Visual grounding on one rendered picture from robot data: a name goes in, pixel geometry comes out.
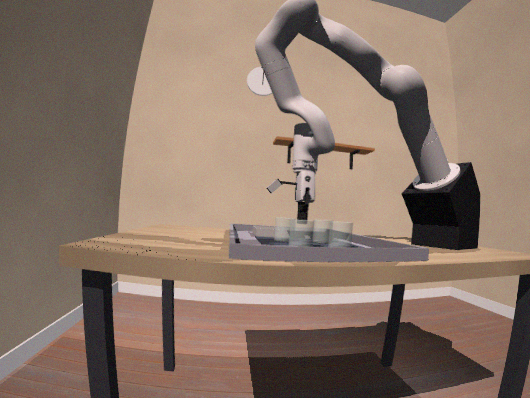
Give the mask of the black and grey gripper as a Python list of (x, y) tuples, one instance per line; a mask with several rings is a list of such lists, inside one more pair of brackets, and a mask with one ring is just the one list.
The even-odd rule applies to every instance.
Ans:
[[(295, 201), (298, 202), (297, 220), (308, 220), (309, 203), (315, 201), (315, 174), (312, 170), (294, 170), (296, 172)], [(310, 200), (309, 200), (310, 196)], [(311, 198), (312, 196), (312, 198)], [(304, 199), (302, 202), (301, 200)], [(313, 200), (314, 201), (313, 201)], [(313, 202), (312, 202), (313, 201)]]

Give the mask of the clear glass jar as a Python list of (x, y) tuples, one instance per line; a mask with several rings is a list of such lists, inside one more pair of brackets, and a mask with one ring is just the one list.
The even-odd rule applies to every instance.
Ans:
[(314, 223), (311, 220), (290, 219), (289, 245), (313, 247)]
[(275, 218), (275, 241), (289, 242), (290, 219), (296, 220), (295, 218)]
[(353, 223), (330, 222), (328, 247), (348, 247), (352, 245)]
[(314, 237), (315, 243), (328, 243), (329, 239), (329, 222), (330, 220), (316, 220), (314, 219)]

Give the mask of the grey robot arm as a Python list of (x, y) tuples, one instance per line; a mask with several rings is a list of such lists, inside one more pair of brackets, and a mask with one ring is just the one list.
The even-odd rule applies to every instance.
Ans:
[(255, 42), (278, 108), (283, 113), (300, 116), (308, 124), (294, 126), (293, 170), (317, 171), (318, 156), (335, 147), (327, 117), (302, 97), (285, 54), (298, 33), (345, 60), (381, 96), (393, 101), (400, 130), (419, 174), (413, 180), (416, 190), (442, 188), (460, 175), (460, 167), (447, 161), (420, 74), (408, 65), (393, 67), (354, 31), (320, 15), (315, 0), (287, 0)]

